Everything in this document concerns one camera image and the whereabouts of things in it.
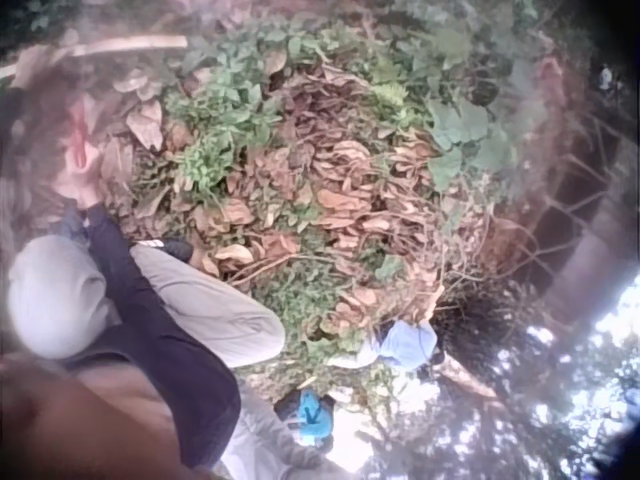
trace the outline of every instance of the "ground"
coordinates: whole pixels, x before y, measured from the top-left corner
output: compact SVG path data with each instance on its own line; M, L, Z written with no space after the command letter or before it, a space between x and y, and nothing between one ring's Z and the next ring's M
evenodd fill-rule
M521 350L529 373L545 374L543 350L527 336L527 327L545 331L535 292L510 274L531 260L521 237L536 201L552 195L555 140L579 133L558 106L576 101L586 80L566 89L558 44L541 29L553 8L85 3L97 5L29 2L46 13L30 28L74 11L62 37L70 45L188 36L187 48L80 57L69 68L81 72L108 203L125 234L188 238L196 268L282 319L285 351L240 376L271 400L308 381L338 397L334 455L360 431L399 441L413 465L405 474L435 478L415 455L442 448L424 438L444 438L443 424L449 436L489 437L489 415L547 472L560 471L548 467L531 420L514 420L522 407L509 399L530 378L505 386L508 375L487 367ZM586 68L579 58L576 69ZM355 374L326 366L394 318L431 321L445 340L448 360L424 372L428 380L378 364ZM469 429L479 411L480 427ZM489 450L474 458L489 464ZM539 472L534 460L514 461L514 471Z

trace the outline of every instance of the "wooden stick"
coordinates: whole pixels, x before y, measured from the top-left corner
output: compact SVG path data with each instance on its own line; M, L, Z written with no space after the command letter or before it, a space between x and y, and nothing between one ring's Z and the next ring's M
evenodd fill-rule
M71 57L86 57L99 53L131 52L136 50L155 49L185 49L189 46L184 35L141 35L137 37L121 37L103 40L90 45L76 45L60 49ZM0 68L0 80L13 77L16 74L16 64Z

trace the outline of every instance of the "green plant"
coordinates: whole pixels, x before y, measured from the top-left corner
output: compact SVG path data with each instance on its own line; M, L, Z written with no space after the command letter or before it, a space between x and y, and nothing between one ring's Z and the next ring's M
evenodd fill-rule
M328 339L312 341L308 334L335 308L344 285L330 264L301 260L257 286L254 298L281 318L289 352L321 360L335 353L335 346Z

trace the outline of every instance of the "knee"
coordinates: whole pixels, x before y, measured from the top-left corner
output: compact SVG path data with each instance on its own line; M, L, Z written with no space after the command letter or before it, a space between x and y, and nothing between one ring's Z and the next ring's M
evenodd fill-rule
M262 344L261 351L264 355L263 360L269 360L270 358L280 355L284 349L286 332L278 316L271 310L268 310L268 313L265 315L263 326L263 336L261 336L260 341Z
M56 236L31 241L9 272L7 304L17 337L48 359L81 352L106 327L105 288L82 246Z

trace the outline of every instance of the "gray pants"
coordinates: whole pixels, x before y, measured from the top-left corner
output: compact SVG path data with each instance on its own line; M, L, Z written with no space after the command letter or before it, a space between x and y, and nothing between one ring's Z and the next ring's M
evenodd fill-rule
M261 362L282 350L284 328L264 306L159 250L136 246L131 253L178 325L229 367ZM87 249L67 238L46 236L30 242L18 255L9 281L8 306L16 333L42 357L78 353L119 321ZM93 382L104 385L103 396L116 390L106 375ZM272 407L249 387L241 385L240 393L240 421L222 458L234 480L350 478L314 450L295 443ZM149 403L138 408L124 400L118 401L132 412L154 411ZM157 417L162 414L158 405Z

